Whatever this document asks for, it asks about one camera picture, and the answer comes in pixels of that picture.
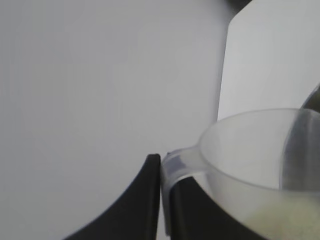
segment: white surface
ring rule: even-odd
[[[11,0],[0,11],[0,239],[66,237],[148,153],[188,147],[216,119],[223,0]]]
[[[218,119],[300,108],[320,82],[320,1],[253,0],[230,23]]]

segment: white wall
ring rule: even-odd
[[[223,0],[11,0],[0,11],[0,239],[71,234],[148,153],[192,145],[217,117]]]

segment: cup rim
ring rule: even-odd
[[[247,180],[243,180],[240,179],[238,177],[232,176],[229,173],[226,173],[225,171],[219,169],[218,167],[216,167],[212,162],[210,162],[207,157],[205,156],[205,154],[203,153],[203,143],[205,141],[205,137],[208,135],[210,129],[212,129],[213,127],[217,127],[217,125],[219,125],[220,123],[223,123],[225,121],[229,121],[230,119],[234,119],[234,118],[238,118],[240,116],[245,116],[245,115],[251,115],[254,113],[259,113],[259,112],[292,112],[292,113],[298,113],[298,112],[310,112],[313,114],[317,114],[319,119],[320,119],[320,113],[316,112],[312,109],[306,109],[306,108],[268,108],[268,109],[258,109],[258,110],[251,110],[251,111],[245,111],[245,112],[241,112],[241,113],[237,113],[235,115],[231,115],[228,116],[226,118],[223,118],[219,121],[216,121],[212,124],[210,124],[209,127],[207,127],[205,129],[204,132],[202,132],[196,147],[199,149],[199,153],[201,155],[201,160],[204,161],[210,168],[213,168],[215,171],[217,171],[219,174],[222,174],[224,177],[227,177],[229,179],[232,179],[236,182],[245,184],[245,185],[249,185],[251,187],[254,188],[259,188],[259,189],[263,189],[263,190],[268,190],[268,191],[273,191],[273,192],[282,192],[285,194],[296,194],[296,195],[306,195],[306,194],[312,194],[312,195],[318,195],[320,194],[320,189],[319,190],[290,190],[290,189],[281,189],[281,188],[273,188],[273,187],[268,187],[268,186],[264,186],[264,185],[260,185],[260,184],[255,184],[252,182],[249,182]]]

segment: cup handle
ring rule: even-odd
[[[179,181],[208,172],[209,164],[203,161],[198,146],[178,149],[168,153],[161,163],[161,192],[165,231],[171,234],[170,191]]]

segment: translucent plastic cup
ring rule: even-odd
[[[201,185],[225,212],[268,240],[320,240],[320,114],[308,109],[247,112],[210,126],[199,142],[163,160],[167,233],[171,188]]]

